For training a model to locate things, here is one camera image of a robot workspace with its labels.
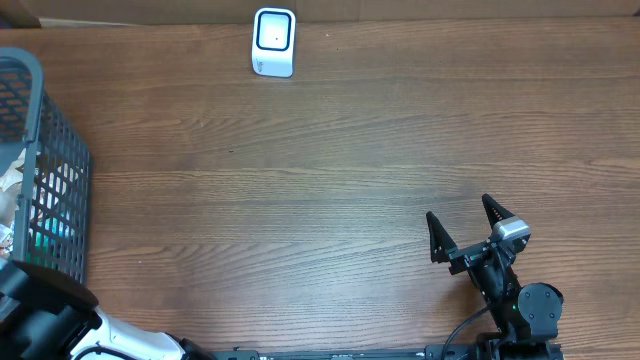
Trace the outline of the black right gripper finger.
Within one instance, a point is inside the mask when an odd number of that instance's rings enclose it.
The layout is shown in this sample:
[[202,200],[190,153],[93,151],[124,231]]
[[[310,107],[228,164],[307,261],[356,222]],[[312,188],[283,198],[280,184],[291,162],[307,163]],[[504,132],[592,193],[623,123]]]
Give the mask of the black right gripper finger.
[[488,193],[482,196],[482,204],[492,230],[510,225],[514,222],[515,215],[500,205]]
[[426,214],[426,221],[429,230],[431,262],[449,262],[450,255],[458,250],[455,241],[433,212],[429,211]]

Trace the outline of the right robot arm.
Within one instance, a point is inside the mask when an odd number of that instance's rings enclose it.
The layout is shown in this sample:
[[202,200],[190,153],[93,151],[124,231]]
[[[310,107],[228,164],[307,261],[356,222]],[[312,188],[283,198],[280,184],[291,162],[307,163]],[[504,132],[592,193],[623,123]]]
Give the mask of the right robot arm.
[[[491,228],[488,237],[460,248],[437,216],[429,211],[426,222],[430,259],[447,263],[449,272],[465,272],[478,289],[485,306],[458,325],[442,345],[428,345],[427,359],[562,359],[561,347],[551,343],[558,336],[558,321],[564,296],[548,283],[520,284],[512,269],[517,254],[531,237],[530,226],[500,205],[492,196],[482,196]],[[481,333],[472,344],[455,345],[457,335],[484,314],[490,314],[496,330]]]

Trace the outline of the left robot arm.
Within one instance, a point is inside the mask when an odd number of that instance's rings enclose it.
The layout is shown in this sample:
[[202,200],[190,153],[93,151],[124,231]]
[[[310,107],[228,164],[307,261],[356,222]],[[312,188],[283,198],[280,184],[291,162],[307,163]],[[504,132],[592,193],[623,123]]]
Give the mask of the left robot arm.
[[190,340],[149,332],[99,307],[84,285],[57,270],[1,261],[1,360],[214,360]]

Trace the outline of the white barcode scanner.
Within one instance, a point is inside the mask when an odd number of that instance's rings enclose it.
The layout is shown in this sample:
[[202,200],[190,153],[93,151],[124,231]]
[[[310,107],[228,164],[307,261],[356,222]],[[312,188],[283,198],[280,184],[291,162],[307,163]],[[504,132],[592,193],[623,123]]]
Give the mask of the white barcode scanner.
[[254,16],[251,61],[256,74],[290,78],[294,73],[296,16],[285,8],[263,7]]

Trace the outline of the grey plastic mesh basket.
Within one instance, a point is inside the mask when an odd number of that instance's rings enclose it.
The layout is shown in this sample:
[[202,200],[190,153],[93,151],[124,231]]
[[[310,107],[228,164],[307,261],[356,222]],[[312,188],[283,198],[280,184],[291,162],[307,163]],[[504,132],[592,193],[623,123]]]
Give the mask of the grey plastic mesh basket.
[[89,147],[46,93],[37,58],[2,48],[2,259],[85,282],[91,171]]

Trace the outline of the snack packets in basket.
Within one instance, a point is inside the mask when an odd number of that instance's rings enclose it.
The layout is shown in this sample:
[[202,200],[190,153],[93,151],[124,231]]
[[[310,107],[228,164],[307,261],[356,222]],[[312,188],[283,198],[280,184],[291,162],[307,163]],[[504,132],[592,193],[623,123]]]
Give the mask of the snack packets in basket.
[[[23,149],[1,176],[2,258],[9,258],[14,253],[14,245],[17,243],[15,219],[16,211],[18,210],[17,198],[22,190],[25,158],[26,150]],[[34,199],[49,210],[52,210],[55,205],[60,205],[61,196],[67,194],[68,186],[66,181],[77,180],[79,177],[79,174],[67,164],[63,164],[57,170],[63,175],[62,178],[50,173],[40,180],[40,187],[37,184],[33,186]],[[54,220],[51,216],[46,217],[41,209],[31,209],[30,219],[36,220],[38,225],[44,224],[46,230],[56,230],[61,235],[70,235],[72,233],[72,230],[66,228],[60,220]]]

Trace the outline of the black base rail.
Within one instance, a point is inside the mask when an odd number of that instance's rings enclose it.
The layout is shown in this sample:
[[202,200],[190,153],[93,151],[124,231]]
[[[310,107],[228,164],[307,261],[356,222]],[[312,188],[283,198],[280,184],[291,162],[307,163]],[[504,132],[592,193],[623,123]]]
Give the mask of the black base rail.
[[500,355],[482,351],[476,344],[449,345],[446,352],[442,345],[427,345],[423,349],[405,350],[335,350],[260,353],[256,350],[211,352],[216,360],[477,360],[477,359],[532,359],[564,360],[559,345],[548,347],[504,346]]

